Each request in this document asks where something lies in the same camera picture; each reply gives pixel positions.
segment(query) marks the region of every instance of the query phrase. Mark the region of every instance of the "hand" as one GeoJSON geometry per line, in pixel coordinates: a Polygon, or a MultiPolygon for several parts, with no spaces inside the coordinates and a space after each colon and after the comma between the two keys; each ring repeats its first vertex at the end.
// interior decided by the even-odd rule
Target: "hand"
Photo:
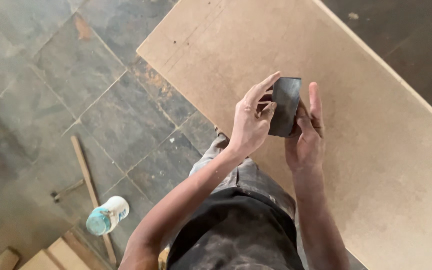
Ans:
{"type": "Polygon", "coordinates": [[[236,104],[233,133],[227,148],[234,150],[243,158],[257,150],[268,136],[276,102],[269,104],[258,104],[258,102],[271,101],[271,94],[266,94],[266,92],[272,88],[280,76],[278,71],[261,83],[254,85],[236,104]]]}
{"type": "Polygon", "coordinates": [[[309,114],[299,100],[291,137],[285,139],[286,162],[293,172],[322,170],[325,151],[323,106],[318,84],[309,84],[309,114]]]}

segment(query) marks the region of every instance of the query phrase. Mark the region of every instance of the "dusty clothing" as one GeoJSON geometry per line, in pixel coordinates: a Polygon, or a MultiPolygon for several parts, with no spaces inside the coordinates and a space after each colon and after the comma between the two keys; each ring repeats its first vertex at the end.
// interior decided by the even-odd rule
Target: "dusty clothing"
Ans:
{"type": "MultiPolygon", "coordinates": [[[[218,135],[190,175],[229,143],[218,135]]],[[[295,202],[246,158],[196,210],[174,240],[167,269],[303,270],[295,202]]]]}

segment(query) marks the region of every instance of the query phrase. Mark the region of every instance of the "person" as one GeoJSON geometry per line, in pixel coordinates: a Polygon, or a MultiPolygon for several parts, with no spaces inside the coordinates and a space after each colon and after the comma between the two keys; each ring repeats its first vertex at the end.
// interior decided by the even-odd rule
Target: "person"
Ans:
{"type": "Polygon", "coordinates": [[[280,72],[254,85],[236,105],[231,139],[217,138],[189,177],[141,220],[129,238],[121,270],[158,269],[168,243],[167,269],[302,270],[295,213],[310,269],[346,270],[349,261],[324,191],[325,137],[318,85],[310,110],[299,103],[285,158],[296,202],[248,157],[268,136],[276,108],[267,91],[280,72]]]}

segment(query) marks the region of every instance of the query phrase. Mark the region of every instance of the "white plastic bottle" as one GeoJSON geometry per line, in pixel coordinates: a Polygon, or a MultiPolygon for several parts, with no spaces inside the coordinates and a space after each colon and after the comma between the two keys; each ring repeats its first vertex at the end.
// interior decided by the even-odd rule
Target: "white plastic bottle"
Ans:
{"type": "Polygon", "coordinates": [[[96,207],[86,220],[86,228],[95,236],[110,233],[129,214],[128,202],[120,196],[113,196],[96,207]]]}

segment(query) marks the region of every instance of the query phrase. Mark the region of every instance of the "gray pants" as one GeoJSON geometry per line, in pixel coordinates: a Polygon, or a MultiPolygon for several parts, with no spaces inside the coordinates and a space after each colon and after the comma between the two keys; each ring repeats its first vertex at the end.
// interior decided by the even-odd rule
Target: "gray pants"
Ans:
{"type": "MultiPolygon", "coordinates": [[[[230,139],[219,132],[209,149],[201,159],[196,162],[189,175],[194,174],[203,168],[208,162],[214,159],[226,146],[230,139]]],[[[239,187],[247,194],[256,192],[269,198],[279,208],[288,214],[292,220],[295,218],[296,202],[281,188],[271,177],[262,172],[258,165],[249,157],[245,158],[228,176],[214,189],[213,193],[230,187],[239,187]]]]}

